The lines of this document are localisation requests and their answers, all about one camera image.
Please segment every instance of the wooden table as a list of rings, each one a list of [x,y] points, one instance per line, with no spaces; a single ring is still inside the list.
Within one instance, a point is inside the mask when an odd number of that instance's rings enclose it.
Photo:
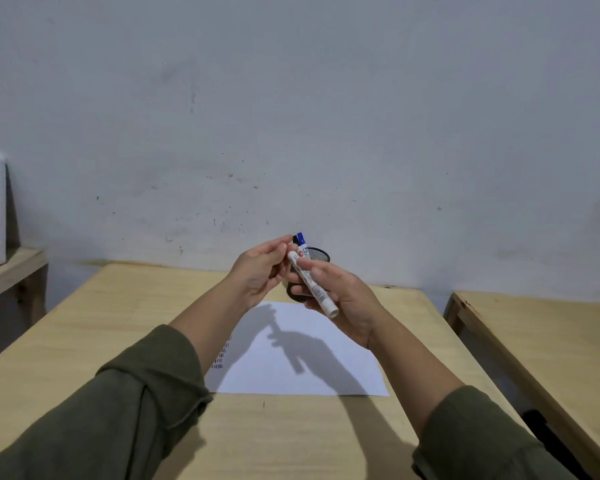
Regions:
[[[445,318],[494,346],[514,382],[600,478],[600,303],[462,291]]]
[[[45,315],[47,256],[31,248],[8,250],[7,256],[0,265],[0,293],[16,287],[18,303],[33,325]]]
[[[0,355],[0,450],[101,364],[172,320],[223,276],[129,264],[104,267]],[[374,291],[460,379],[485,391],[521,423],[422,292]],[[289,301],[282,285],[267,299]],[[217,394],[156,478],[415,478],[416,435],[388,389],[390,397]]]

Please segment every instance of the white paper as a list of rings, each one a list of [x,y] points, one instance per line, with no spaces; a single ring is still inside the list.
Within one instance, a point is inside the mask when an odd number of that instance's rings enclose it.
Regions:
[[[236,394],[389,395],[371,352],[290,303],[263,302],[243,316],[205,382]]]

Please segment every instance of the sleeve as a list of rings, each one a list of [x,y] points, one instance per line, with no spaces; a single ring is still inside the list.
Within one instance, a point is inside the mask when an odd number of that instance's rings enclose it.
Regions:
[[[0,452],[0,479],[150,480],[211,400],[191,343],[160,325]]]
[[[472,386],[449,394],[432,412],[413,453],[427,480],[573,480],[542,443]]]

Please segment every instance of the marker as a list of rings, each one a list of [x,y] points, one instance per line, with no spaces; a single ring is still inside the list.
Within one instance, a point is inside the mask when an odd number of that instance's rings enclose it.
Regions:
[[[294,269],[297,271],[297,273],[307,285],[307,288],[309,288],[309,291],[311,291],[313,297],[316,299],[318,304],[320,304],[320,307],[322,311],[324,311],[324,314],[327,315],[331,320],[333,320],[338,314],[339,310],[336,304],[327,294],[327,291],[325,291],[324,288],[322,288],[318,283],[313,281],[313,277],[311,276],[311,273],[309,273],[309,271],[307,271],[306,269],[302,269],[300,266],[298,266],[297,262],[298,258],[300,258],[300,256],[298,256],[298,253],[296,253],[295,251],[289,251],[287,257],[291,261],[291,264],[293,265]]]
[[[296,234],[296,238],[297,238],[297,244],[298,244],[298,254],[300,256],[304,256],[306,258],[311,259],[311,253],[309,252],[309,246],[307,246],[307,243],[304,241],[304,237],[302,235],[302,232],[298,232]]]

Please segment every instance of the blue marker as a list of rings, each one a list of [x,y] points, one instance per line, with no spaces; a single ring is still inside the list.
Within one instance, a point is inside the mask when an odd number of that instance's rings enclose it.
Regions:
[[[298,240],[298,254],[300,256],[304,256],[306,258],[311,259],[311,253],[309,252],[308,246],[304,241],[304,237],[302,236],[302,232],[298,232],[296,234]]]

